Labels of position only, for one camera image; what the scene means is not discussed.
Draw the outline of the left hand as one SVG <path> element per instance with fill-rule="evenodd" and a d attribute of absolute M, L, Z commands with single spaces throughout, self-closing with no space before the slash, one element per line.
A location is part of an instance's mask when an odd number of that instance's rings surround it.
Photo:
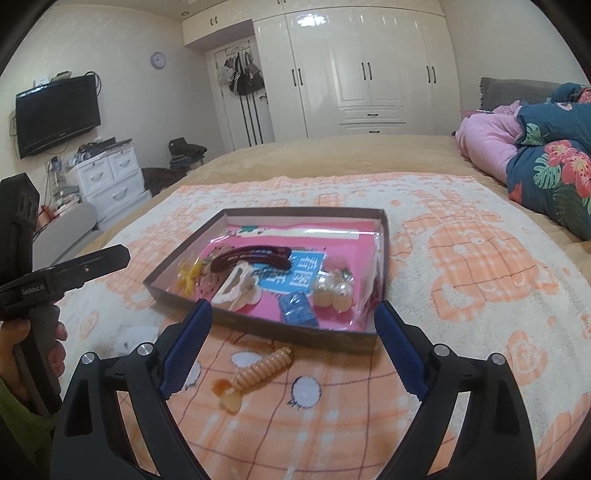
<path fill-rule="evenodd" d="M 28 393 L 16 364 L 14 348 L 25 340 L 30 328 L 29 320 L 3 322 L 1 325 L 1 379 L 19 398 L 27 398 Z M 66 352 L 63 342 L 68 337 L 67 330 L 61 322 L 57 323 L 54 336 L 55 342 L 48 354 L 48 361 L 53 373 L 60 377 L 65 371 Z"/>

